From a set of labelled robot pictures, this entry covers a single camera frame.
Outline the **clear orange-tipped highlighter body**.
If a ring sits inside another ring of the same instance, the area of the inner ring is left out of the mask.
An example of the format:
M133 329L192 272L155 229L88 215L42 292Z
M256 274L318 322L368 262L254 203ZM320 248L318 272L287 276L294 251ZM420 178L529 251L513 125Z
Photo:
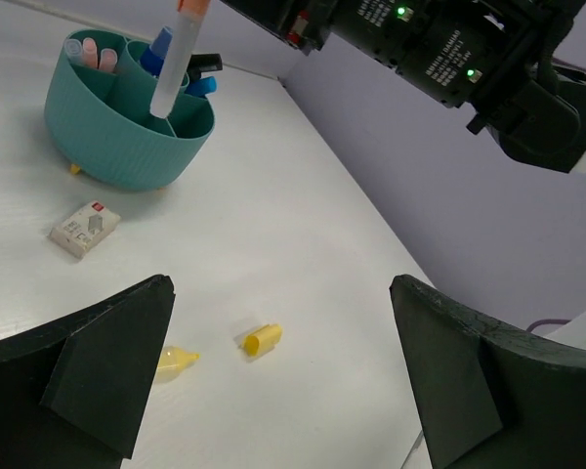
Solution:
M209 5L210 0L178 3L171 42L149 107L156 118L165 119L173 109Z

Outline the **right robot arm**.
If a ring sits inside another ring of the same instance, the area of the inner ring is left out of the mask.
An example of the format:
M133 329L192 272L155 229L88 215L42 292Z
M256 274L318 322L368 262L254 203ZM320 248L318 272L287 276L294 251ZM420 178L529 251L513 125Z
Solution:
M554 54L579 1L234 1L304 53L337 35L448 108L469 104L511 159L586 172L586 71Z

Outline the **thin pink pen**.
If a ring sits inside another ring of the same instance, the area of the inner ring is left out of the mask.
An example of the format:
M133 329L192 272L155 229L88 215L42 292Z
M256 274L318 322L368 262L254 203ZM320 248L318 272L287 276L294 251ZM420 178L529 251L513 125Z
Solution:
M99 67L97 43L91 37L82 40L82 61L89 68L97 69Z

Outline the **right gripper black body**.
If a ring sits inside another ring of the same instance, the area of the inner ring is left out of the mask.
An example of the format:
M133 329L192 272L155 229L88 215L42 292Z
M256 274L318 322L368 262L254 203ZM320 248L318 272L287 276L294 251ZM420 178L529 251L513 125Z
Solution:
M336 35L445 107L460 107L529 26L523 1L230 1L309 53Z

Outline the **clear spray bottle blue cap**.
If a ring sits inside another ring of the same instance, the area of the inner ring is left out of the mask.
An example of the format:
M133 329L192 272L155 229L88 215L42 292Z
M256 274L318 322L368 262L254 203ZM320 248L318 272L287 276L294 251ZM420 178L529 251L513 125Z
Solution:
M172 37L173 29L170 26L163 26L139 58L142 68L154 77L160 74Z

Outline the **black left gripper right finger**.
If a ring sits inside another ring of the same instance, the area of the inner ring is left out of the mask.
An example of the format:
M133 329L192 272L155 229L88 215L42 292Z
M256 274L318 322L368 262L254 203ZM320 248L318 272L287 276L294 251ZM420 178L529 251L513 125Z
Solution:
M390 293L433 467L586 468L586 350L410 275Z

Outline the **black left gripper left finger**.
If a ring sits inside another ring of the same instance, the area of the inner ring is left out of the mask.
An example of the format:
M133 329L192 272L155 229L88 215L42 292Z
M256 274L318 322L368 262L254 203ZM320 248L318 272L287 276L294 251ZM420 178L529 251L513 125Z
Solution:
M0 468L132 457L175 302L164 275L0 340Z

